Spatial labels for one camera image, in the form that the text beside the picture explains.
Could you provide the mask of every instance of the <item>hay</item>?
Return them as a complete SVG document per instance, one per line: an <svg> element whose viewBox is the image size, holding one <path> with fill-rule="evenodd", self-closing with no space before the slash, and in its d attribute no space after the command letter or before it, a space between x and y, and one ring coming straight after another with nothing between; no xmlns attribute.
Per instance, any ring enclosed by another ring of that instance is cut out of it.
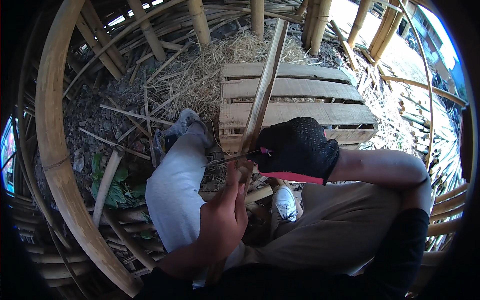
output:
<svg viewBox="0 0 480 300"><path fill-rule="evenodd" d="M250 31L213 41L193 53L183 53L165 68L149 85L151 104L161 105L173 95L182 95L162 108L156 118L176 120L185 108L196 111L203 121L211 120L217 127L220 111L221 70L227 63L265 62L273 29L266 30L265 41L258 41ZM307 64L301 44L288 36L282 62Z"/></svg>

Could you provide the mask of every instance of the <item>hand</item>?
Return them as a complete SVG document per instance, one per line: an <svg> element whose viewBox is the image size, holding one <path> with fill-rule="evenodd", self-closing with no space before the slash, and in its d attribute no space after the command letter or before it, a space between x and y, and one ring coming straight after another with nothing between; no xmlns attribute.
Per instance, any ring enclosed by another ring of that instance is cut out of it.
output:
<svg viewBox="0 0 480 300"><path fill-rule="evenodd" d="M235 163L229 162L225 187L200 208L200 235L195 244L207 264L227 258L245 233L248 216L244 188L243 183L239 185Z"/></svg>
<svg viewBox="0 0 480 300"><path fill-rule="evenodd" d="M323 127L307 117L263 129L256 150L260 147L273 151L247 156L260 174L298 182L326 184L339 155L338 142L327 140Z"/></svg>

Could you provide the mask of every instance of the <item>wooden pallet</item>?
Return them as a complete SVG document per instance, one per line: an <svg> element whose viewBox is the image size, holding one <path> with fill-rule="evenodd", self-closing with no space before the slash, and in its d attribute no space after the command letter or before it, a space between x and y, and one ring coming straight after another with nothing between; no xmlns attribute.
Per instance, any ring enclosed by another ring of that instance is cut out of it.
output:
<svg viewBox="0 0 480 300"><path fill-rule="evenodd" d="M237 98L255 97L263 64L228 64L223 69L219 139L222 148L233 154L240 149L243 129L251 103L234 103ZM319 98L321 103L271 102L263 126L311 117L325 127L327 138L336 139L342 148L357 149L378 132L377 121L358 90L348 84L341 70L316 66L281 64L272 97Z"/></svg>

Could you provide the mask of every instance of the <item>sky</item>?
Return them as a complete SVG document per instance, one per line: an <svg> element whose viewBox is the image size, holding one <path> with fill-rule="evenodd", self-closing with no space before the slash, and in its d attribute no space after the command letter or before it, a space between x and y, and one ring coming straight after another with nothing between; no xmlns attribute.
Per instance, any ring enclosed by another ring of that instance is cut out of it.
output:
<svg viewBox="0 0 480 300"><path fill-rule="evenodd" d="M438 19L436 15L434 15L431 11L420 5L419 7L425 14L425 16L427 16L427 19L430 21L433 28L443 42L443 45L440 47L440 52L444 57L446 67L449 69L453 69L453 67L455 66L455 59L458 61L459 59L456 55L455 49L452 45L452 41L450 40L447 31L445 30L442 22Z"/></svg>

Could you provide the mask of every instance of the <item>wooden plank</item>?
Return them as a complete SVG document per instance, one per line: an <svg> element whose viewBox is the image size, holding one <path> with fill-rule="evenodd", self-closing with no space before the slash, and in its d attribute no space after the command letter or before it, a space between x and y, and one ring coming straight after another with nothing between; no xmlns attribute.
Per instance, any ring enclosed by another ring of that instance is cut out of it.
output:
<svg viewBox="0 0 480 300"><path fill-rule="evenodd" d="M222 98L255 97L259 81L259 79L240 79L224 82ZM352 85L295 78L277 79L272 97L335 98L365 102Z"/></svg>
<svg viewBox="0 0 480 300"><path fill-rule="evenodd" d="M220 107L219 129L244 128L251 107L251 103L223 104ZM320 125L377 124L365 105L273 102L268 106L262 126L270 127L300 117L314 118Z"/></svg>
<svg viewBox="0 0 480 300"><path fill-rule="evenodd" d="M352 144L367 142L373 138L377 132L377 129L327 129L325 130L325 135L327 139L337 140L341 148L353 149L351 147ZM240 150L241 134L219 135L219 140L222 148L229 153Z"/></svg>
<svg viewBox="0 0 480 300"><path fill-rule="evenodd" d="M263 63L229 63L223 68L223 77L247 77L260 78ZM339 69L324 68L317 66L295 65L281 63L278 67L278 78L301 78L315 80L339 80L350 82L350 78Z"/></svg>

